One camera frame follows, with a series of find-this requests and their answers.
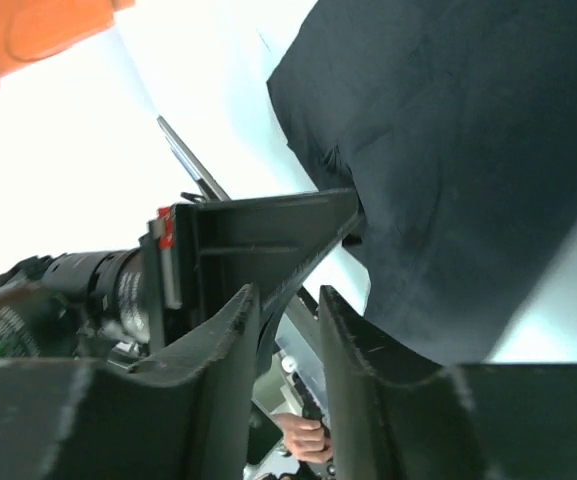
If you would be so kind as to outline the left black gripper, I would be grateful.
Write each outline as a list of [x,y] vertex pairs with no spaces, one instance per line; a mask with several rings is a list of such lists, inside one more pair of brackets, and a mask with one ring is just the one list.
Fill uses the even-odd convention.
[[350,189],[158,208],[139,239],[149,349],[198,327],[246,284],[259,290],[259,340],[273,342],[290,300],[359,218]]

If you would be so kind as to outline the person's hand in background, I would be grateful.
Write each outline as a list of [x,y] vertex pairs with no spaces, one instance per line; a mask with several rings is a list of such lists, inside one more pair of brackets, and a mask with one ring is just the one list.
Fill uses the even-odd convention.
[[324,464],[332,459],[333,447],[320,421],[291,413],[273,419],[283,435],[283,445],[298,461]]

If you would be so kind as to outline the black paper napkin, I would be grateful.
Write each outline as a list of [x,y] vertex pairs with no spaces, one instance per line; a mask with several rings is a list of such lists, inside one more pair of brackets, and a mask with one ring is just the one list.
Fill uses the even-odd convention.
[[577,221],[577,1],[320,1],[267,87],[359,196],[367,320],[484,360]]

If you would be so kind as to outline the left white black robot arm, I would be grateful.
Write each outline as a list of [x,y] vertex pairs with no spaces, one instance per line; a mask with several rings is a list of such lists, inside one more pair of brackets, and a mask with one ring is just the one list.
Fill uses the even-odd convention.
[[247,284],[260,296],[258,355],[305,279],[355,227],[347,189],[245,200],[184,194],[136,248],[30,257],[0,275],[0,356],[154,354]]

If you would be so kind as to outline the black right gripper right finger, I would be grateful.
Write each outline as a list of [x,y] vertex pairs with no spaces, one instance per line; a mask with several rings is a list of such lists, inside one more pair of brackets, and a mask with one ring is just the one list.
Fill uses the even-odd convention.
[[332,287],[319,320],[341,479],[577,479],[577,364],[442,367]]

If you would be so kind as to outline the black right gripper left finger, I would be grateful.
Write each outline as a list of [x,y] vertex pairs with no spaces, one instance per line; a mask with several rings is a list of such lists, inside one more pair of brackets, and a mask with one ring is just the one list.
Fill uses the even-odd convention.
[[243,286],[211,319],[119,372],[0,360],[0,479],[239,479],[260,317]]

